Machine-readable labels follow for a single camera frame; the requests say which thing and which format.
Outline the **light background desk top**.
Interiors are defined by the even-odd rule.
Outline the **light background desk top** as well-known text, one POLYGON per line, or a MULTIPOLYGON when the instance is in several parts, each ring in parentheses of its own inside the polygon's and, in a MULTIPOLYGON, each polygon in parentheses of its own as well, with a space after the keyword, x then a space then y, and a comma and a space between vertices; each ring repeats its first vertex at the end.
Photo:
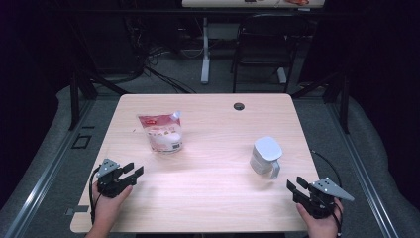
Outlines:
POLYGON ((191 8, 322 8, 327 0, 181 0, 191 8))

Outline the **white desk leg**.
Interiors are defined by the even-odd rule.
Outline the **white desk leg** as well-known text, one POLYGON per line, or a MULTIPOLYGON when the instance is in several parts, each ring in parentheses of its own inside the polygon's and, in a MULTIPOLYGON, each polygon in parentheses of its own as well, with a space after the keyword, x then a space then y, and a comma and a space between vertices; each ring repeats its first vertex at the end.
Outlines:
POLYGON ((209 40, 208 40, 208 22, 203 19, 203 61, 201 69, 201 83, 207 84, 209 82, 210 71, 210 57, 209 57, 209 40))

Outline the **grey tape piece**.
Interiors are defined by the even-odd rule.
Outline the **grey tape piece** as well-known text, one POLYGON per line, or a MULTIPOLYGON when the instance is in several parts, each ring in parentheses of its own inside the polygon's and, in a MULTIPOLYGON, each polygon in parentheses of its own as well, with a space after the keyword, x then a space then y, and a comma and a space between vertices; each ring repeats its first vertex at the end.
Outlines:
POLYGON ((88 205, 76 205, 74 207, 68 208, 65 211, 65 215, 66 216, 73 216, 75 213, 87 212, 88 210, 89 210, 88 205))

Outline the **black metal stand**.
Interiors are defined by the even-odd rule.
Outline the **black metal stand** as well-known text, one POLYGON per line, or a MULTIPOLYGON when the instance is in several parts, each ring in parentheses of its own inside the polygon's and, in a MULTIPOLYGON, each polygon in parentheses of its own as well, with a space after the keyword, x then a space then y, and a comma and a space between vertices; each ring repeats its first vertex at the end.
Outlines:
POLYGON ((291 94, 293 99, 300 98, 321 85, 327 85, 322 98, 325 103, 333 103, 340 96, 339 123, 346 134, 349 134, 348 115, 350 102, 350 81, 342 72, 333 72, 327 77, 312 82, 303 89, 291 94))
POLYGON ((128 91, 115 85, 114 83, 106 80, 97 73, 90 70, 77 70, 70 79, 70 110, 71 110, 71 123, 69 130, 73 130, 80 120, 79 110, 79 93, 82 93, 87 100, 95 100, 98 92, 93 83, 97 82, 111 91, 119 95, 128 94, 128 91))

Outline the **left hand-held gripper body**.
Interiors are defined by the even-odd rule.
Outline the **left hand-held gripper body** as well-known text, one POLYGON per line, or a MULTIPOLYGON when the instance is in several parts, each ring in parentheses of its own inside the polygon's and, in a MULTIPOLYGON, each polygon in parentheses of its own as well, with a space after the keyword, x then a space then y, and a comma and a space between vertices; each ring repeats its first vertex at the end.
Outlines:
POLYGON ((127 186, 137 184, 137 178, 134 174, 121 178, 122 174, 123 167, 117 162, 105 159, 96 173, 98 178, 97 186, 100 194, 109 198, 114 198, 127 186))

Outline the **person's right hand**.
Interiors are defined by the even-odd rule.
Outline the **person's right hand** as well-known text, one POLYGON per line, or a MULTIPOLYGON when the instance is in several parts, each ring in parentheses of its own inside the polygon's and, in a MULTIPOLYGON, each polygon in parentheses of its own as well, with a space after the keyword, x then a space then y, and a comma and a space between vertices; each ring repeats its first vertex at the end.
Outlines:
POLYGON ((335 203, 334 214, 324 219, 313 218, 302 204, 296 204, 296 209, 306 224, 309 238, 337 238, 341 229, 344 207, 338 198, 335 199, 335 203))

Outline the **person's left hand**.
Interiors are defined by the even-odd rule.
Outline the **person's left hand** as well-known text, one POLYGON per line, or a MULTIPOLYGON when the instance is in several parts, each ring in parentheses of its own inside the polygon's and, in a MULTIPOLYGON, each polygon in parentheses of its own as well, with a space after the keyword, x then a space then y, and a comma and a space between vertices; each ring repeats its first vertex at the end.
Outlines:
POLYGON ((100 194, 97 183, 95 182, 92 186, 95 206, 93 227, 109 232, 115 224, 124 201, 129 197, 132 190, 133 187, 129 185, 116 197, 109 198, 100 194))

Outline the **clear canister with white lid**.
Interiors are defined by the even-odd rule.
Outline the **clear canister with white lid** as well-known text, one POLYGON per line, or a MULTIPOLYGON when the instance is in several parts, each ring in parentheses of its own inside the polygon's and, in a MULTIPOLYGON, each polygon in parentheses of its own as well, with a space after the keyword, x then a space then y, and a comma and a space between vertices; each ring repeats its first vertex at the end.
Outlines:
POLYGON ((270 136, 262 137, 254 142, 250 165, 258 175, 271 173, 276 179, 280 171, 279 159, 283 151, 276 140, 270 136))

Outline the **aluminium floor rail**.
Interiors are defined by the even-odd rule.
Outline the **aluminium floor rail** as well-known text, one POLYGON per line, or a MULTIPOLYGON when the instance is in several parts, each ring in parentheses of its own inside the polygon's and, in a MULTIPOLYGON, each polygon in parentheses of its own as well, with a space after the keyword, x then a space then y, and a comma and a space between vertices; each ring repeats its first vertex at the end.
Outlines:
POLYGON ((376 220, 383 238, 400 238, 395 229, 395 226, 389 217, 387 210, 385 209, 381 197, 373 185, 373 182, 368 174, 365 164, 362 161, 362 157, 359 154, 351 135, 347 134, 341 126, 338 109, 331 104, 327 104, 326 108, 350 154, 350 164, 352 165, 353 171, 356 174, 356 178, 358 179, 358 183, 364 192, 368 206, 376 220))
POLYGON ((99 127, 95 103, 86 101, 81 117, 67 129, 62 104, 45 140, 6 208, 0 212, 0 238, 82 238, 70 230, 94 164, 99 127))

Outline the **red and white spouted pouch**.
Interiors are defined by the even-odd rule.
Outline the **red and white spouted pouch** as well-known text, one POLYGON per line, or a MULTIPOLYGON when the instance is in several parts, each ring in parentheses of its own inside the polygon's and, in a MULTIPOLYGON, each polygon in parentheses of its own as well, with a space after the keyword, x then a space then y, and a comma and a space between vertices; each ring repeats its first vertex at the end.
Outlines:
POLYGON ((151 148, 158 153, 175 153, 182 148, 180 112, 164 115, 139 115, 151 148))

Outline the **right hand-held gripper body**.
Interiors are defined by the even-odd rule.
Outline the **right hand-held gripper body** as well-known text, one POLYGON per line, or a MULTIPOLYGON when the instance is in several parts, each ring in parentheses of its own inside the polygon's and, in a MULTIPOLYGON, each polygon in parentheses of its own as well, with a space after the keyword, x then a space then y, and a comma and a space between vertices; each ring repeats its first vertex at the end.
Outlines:
POLYGON ((335 184, 329 178, 322 178, 309 182, 306 195, 297 188, 297 193, 292 194, 292 200, 300 203, 306 211, 315 219, 323 219, 330 216, 335 208, 335 199, 354 201, 355 198, 335 184))

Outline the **black folding chair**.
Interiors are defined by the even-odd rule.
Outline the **black folding chair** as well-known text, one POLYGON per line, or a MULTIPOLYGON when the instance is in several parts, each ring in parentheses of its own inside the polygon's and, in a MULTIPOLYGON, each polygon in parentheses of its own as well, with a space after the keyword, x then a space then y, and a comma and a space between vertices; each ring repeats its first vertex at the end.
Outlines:
POLYGON ((271 67, 274 74, 286 68, 283 91, 286 92, 294 70, 301 39, 309 29, 309 21, 301 16, 255 14, 244 19, 238 28, 230 73, 233 91, 238 82, 238 68, 271 67))

